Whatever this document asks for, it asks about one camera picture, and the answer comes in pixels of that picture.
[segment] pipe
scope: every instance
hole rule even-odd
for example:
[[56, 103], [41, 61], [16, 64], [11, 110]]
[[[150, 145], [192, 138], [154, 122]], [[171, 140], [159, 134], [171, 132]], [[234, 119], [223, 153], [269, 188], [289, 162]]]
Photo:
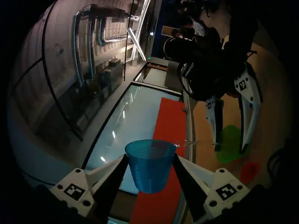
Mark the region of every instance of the pipe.
[[95, 30], [95, 18], [89, 17], [88, 19], [88, 33], [87, 33], [87, 40], [88, 40], [88, 63], [90, 66], [90, 74], [91, 78], [95, 77], [96, 74], [96, 67], [95, 67], [95, 50], [94, 50], [94, 30]]
[[109, 37], [106, 39], [105, 38], [105, 27], [104, 27], [105, 24], [106, 24], [105, 17], [97, 19], [96, 28], [98, 29], [98, 32], [96, 32], [96, 43], [98, 45], [105, 46], [106, 44], [116, 43], [116, 42], [123, 41], [123, 40], [127, 39], [127, 34]]
[[79, 24], [80, 24], [81, 16], [84, 15], [89, 10], [90, 10], [90, 5], [80, 9], [76, 13], [76, 15], [73, 16], [73, 23], [72, 23], [72, 51], [73, 51], [73, 60], [76, 68], [79, 87], [84, 86], [84, 77], [82, 74], [80, 51], [79, 51]]

